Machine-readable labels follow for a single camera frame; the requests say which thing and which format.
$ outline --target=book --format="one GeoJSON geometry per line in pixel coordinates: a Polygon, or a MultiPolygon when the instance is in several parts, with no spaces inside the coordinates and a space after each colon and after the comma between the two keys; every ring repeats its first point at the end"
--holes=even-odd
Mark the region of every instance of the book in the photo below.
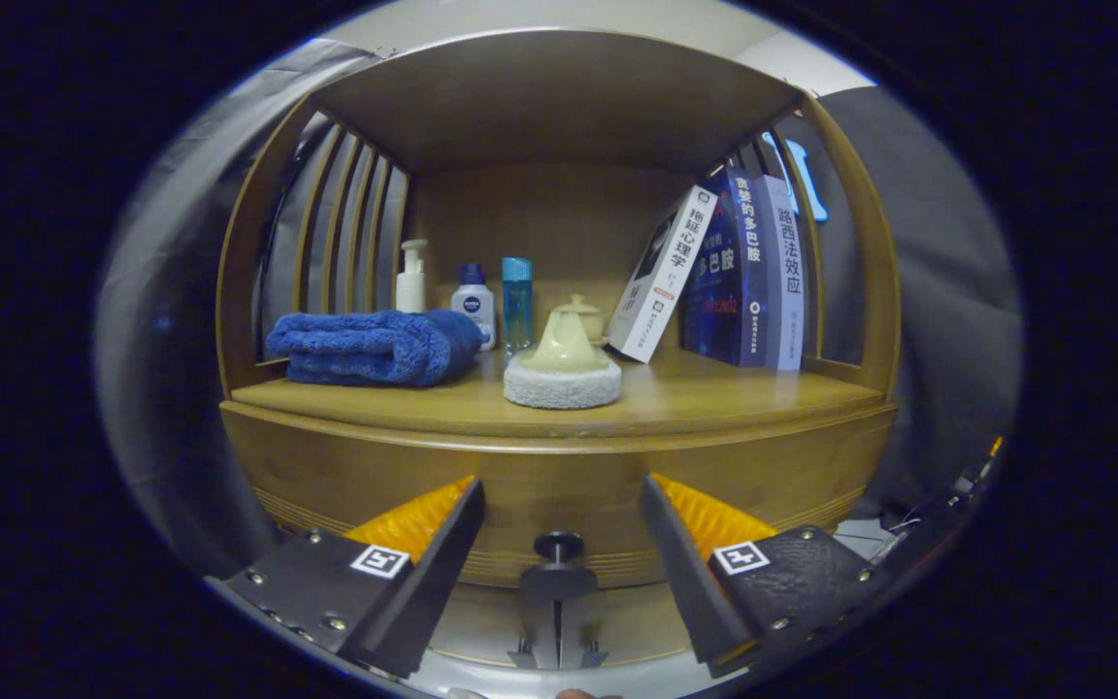
{"type": "Polygon", "coordinates": [[[767,362],[765,235],[754,181],[745,169],[724,166],[703,183],[718,200],[701,255],[681,296],[680,341],[684,350],[738,367],[767,362]]]}
{"type": "Polygon", "coordinates": [[[714,201],[709,190],[692,187],[657,218],[607,324],[607,343],[614,349],[650,361],[701,252],[714,201]]]}
{"type": "Polygon", "coordinates": [[[718,196],[681,296],[681,346],[738,367],[798,371],[805,343],[805,266],[788,182],[719,168],[718,196]]]}
{"type": "Polygon", "coordinates": [[[761,202],[761,259],[767,270],[765,366],[798,371],[805,346],[805,263],[788,198],[788,182],[770,176],[754,181],[761,202]]]}

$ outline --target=blue towel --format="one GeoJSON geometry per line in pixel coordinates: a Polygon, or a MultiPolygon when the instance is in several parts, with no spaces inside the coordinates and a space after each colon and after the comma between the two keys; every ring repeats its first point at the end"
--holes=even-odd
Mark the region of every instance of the blue towel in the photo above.
{"type": "Polygon", "coordinates": [[[426,313],[290,313],[266,338],[291,358],[287,378],[337,386],[434,386],[474,363],[482,337],[468,315],[426,313]]]}

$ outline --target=blue bottle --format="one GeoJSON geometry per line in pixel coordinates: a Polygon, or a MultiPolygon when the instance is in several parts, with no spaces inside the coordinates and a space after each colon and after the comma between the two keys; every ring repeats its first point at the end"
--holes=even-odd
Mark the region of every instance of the blue bottle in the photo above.
{"type": "Polygon", "coordinates": [[[503,257],[503,350],[511,357],[532,344],[533,263],[503,257]]]}

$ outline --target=lotion bottle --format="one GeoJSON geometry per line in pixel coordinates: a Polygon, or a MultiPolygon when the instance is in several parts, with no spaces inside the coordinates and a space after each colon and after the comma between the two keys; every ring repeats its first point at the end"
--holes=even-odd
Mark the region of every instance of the lotion bottle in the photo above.
{"type": "Polygon", "coordinates": [[[459,289],[452,294],[452,310],[468,315],[482,331],[480,351],[494,349],[494,292],[485,287],[485,275],[477,262],[459,265],[459,289]]]}
{"type": "Polygon", "coordinates": [[[426,239],[407,239],[404,248],[404,271],[395,276],[395,310],[425,313],[425,261],[421,247],[426,239]]]}

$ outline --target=wooden shelf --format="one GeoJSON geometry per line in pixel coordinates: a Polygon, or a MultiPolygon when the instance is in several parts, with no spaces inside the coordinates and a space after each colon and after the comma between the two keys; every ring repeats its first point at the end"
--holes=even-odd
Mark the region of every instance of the wooden shelf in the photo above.
{"type": "Polygon", "coordinates": [[[313,96],[409,173],[520,162],[699,173],[803,94],[664,40],[533,28],[423,46],[313,96]]]}
{"type": "Polygon", "coordinates": [[[231,400],[290,415],[379,428],[485,437],[626,437],[737,428],[796,417],[842,416],[883,402],[878,390],[800,371],[739,368],[680,349],[620,361],[624,394],[586,410],[541,410],[503,398],[503,352],[448,386],[347,388],[287,379],[246,386],[231,400]]]}

